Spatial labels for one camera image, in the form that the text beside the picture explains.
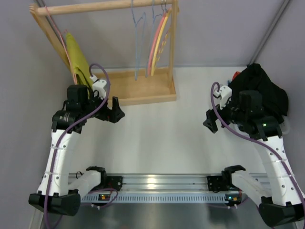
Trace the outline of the yellow-green trousers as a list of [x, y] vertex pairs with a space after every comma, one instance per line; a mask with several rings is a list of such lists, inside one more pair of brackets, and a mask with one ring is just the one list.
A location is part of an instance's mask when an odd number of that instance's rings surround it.
[[93, 81], [90, 79], [89, 65], [79, 44], [69, 32], [66, 33], [65, 38], [66, 50], [69, 56], [68, 60], [70, 61], [70, 69], [74, 83], [92, 88]]

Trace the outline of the pink wire hanger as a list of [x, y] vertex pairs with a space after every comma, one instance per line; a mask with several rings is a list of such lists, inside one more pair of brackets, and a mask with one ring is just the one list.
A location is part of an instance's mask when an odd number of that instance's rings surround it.
[[48, 7], [47, 7], [47, 6], [44, 6], [44, 8], [45, 8], [45, 10], [46, 10], [46, 12], [47, 12], [47, 15], [48, 15], [49, 19], [51, 20], [51, 22], [52, 22], [52, 24], [53, 24], [53, 26], [54, 26], [54, 28], [55, 28], [57, 34], [59, 35], [61, 44], [62, 44], [62, 46], [63, 46], [63, 48], [64, 48], [66, 57], [67, 57], [67, 59], [68, 59], [69, 68], [70, 68], [70, 72], [71, 72], [71, 74], [72, 74], [73, 82], [74, 82], [74, 84], [78, 84], [77, 76], [76, 76], [76, 73], [74, 72], [73, 65], [72, 65], [72, 63], [71, 63], [71, 59], [70, 59], [69, 53], [68, 53], [68, 51], [67, 51], [67, 47], [66, 47], [66, 44], [65, 44], [64, 39], [63, 39], [63, 36], [62, 36], [62, 32], [58, 29], [58, 27], [57, 27], [56, 24], [55, 24], [55, 21], [52, 19], [51, 15], [50, 15], [50, 12], [49, 12], [49, 10], [48, 10]]

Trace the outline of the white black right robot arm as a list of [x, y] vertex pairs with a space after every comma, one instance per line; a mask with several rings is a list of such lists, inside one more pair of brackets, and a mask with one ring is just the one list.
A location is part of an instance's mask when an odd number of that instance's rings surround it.
[[234, 135], [255, 144], [266, 171], [270, 189], [254, 179], [241, 165], [226, 167], [222, 177], [228, 188], [243, 191], [258, 207], [264, 223], [274, 228], [305, 218], [305, 195], [285, 154], [283, 134], [277, 119], [266, 114], [258, 91], [241, 91], [234, 101], [228, 87], [212, 89], [212, 109], [203, 125], [212, 133], [216, 121]]

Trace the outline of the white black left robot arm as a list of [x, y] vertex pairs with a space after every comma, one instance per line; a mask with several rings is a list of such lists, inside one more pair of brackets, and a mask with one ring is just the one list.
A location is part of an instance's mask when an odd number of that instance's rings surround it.
[[29, 204], [44, 213], [75, 216], [81, 199], [107, 184], [105, 169], [97, 166], [88, 167], [79, 179], [68, 183], [71, 159], [82, 128], [90, 118], [117, 123], [124, 116], [118, 97], [112, 98], [109, 108], [108, 98], [102, 98], [98, 90], [85, 85], [69, 86], [62, 109], [52, 117], [47, 166], [38, 190], [29, 196]]

